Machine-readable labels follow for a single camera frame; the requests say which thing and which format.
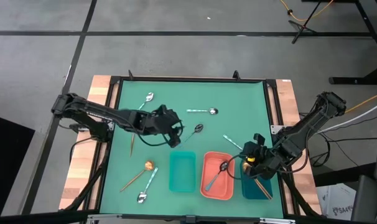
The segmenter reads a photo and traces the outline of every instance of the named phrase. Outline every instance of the blue container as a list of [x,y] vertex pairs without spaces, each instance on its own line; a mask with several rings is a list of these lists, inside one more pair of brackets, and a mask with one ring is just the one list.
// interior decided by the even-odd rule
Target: blue container
[[173,192],[194,192],[195,153],[173,151],[169,156],[169,190]]
[[[268,200],[262,190],[256,185],[254,179],[250,179],[243,170],[243,162],[240,164],[241,173],[241,186],[243,190],[243,196],[247,199],[258,199],[258,200]],[[262,177],[258,177],[259,182],[267,190],[271,197],[273,197],[273,192],[271,190],[270,180],[264,180]]]

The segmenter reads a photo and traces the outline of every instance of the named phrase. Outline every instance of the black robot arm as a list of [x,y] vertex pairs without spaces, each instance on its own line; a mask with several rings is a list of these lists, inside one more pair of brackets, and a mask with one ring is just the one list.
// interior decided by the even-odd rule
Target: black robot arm
[[345,113],[346,101],[332,92],[320,94],[310,113],[292,127],[282,128],[273,147],[264,146],[264,138],[254,135],[256,142],[247,142],[240,157],[246,160],[246,174],[270,179],[279,170],[295,163],[306,148],[307,141],[332,117]]
[[[115,110],[90,102],[74,93],[59,95],[53,105],[52,113],[56,118],[74,119],[88,128],[92,138],[99,142],[109,141],[111,137],[109,126],[105,122],[94,120],[91,116],[114,122],[125,131],[144,136],[167,134],[169,136],[167,143],[170,147],[180,143],[178,133],[183,128],[177,114],[173,110],[168,110],[165,105],[161,105],[151,113],[139,110]],[[180,127],[173,128],[177,123],[180,123]]]

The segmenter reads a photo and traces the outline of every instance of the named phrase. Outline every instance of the orange tray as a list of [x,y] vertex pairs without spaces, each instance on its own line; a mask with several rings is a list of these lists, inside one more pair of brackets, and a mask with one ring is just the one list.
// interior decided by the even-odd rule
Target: orange tray
[[[219,174],[209,191],[205,190],[205,187],[219,172],[220,164],[231,158],[231,155],[223,152],[207,152],[204,155],[201,180],[201,194],[204,197],[229,200],[233,196],[234,179],[227,174],[227,171],[223,171]],[[234,175],[234,164],[233,160],[228,166],[228,170],[232,175]]]

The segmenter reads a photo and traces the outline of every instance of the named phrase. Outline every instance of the chopstick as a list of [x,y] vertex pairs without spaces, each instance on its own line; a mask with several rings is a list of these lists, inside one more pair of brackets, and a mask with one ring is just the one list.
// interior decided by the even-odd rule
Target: chopstick
[[255,179],[255,183],[258,185],[259,189],[261,189],[261,191],[263,192],[263,194],[264,194],[269,200],[271,200],[272,197],[270,196],[269,192],[263,187],[263,185],[262,185],[257,179]]
[[132,134],[132,140],[131,140],[131,155],[130,155],[130,157],[132,157],[133,143],[134,143],[134,134]]

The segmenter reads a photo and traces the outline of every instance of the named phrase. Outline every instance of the metal spoon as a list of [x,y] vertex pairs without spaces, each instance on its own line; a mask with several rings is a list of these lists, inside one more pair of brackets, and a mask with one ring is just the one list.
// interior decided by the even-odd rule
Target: metal spoon
[[218,114],[219,110],[216,108],[210,108],[209,110],[186,110],[187,112],[209,112],[210,114]]
[[222,172],[222,171],[225,171],[227,170],[227,167],[228,167],[228,163],[227,161],[225,162],[222,162],[219,166],[219,173],[211,180],[211,182],[205,187],[205,190],[206,191],[209,191],[212,187],[212,184],[215,182],[216,178],[218,178],[219,174]]
[[[154,97],[153,93],[148,93],[147,96],[146,96],[145,102],[137,110],[140,110],[147,102],[150,102],[153,99],[153,97]],[[130,157],[132,157],[133,144],[134,144],[134,134],[132,134],[132,139],[131,139],[131,154],[130,154]]]
[[154,97],[153,93],[148,93],[146,96],[145,102],[137,110],[140,110],[147,102],[150,102],[153,99],[153,97]]
[[149,188],[152,179],[153,179],[154,176],[156,175],[157,170],[158,170],[158,167],[156,167],[156,168],[154,169],[154,171],[152,172],[152,175],[151,175],[151,177],[150,177],[150,180],[149,180],[149,182],[147,183],[146,189],[144,189],[143,192],[140,192],[139,195],[137,196],[137,202],[138,202],[138,203],[143,203],[143,202],[145,201],[145,199],[147,198],[147,193],[146,193],[146,192],[147,192],[147,189]]
[[203,124],[196,125],[196,127],[194,128],[194,132],[191,133],[191,135],[189,137],[187,137],[187,139],[184,140],[183,143],[187,142],[187,140],[189,140],[191,138],[191,136],[193,136],[195,133],[200,133],[202,131],[202,129],[203,129]]
[[231,138],[229,138],[229,137],[227,137],[227,135],[223,135],[223,137],[225,138],[225,139],[227,139],[227,141],[229,141],[229,142],[231,142],[233,145],[235,145],[238,149],[240,149],[241,151],[243,150],[243,148],[241,147],[241,146],[239,146],[239,145],[237,145],[237,143],[235,143],[235,142],[233,142],[233,140],[231,140]]
[[123,190],[125,190],[126,187],[131,185],[131,183],[133,183],[138,177],[140,177],[140,175],[142,175],[144,171],[146,170],[150,171],[153,169],[154,169],[154,163],[152,161],[146,161],[146,163],[144,164],[144,169],[138,175],[133,177],[133,179],[129,181],[121,190],[119,190],[119,192],[122,192]]

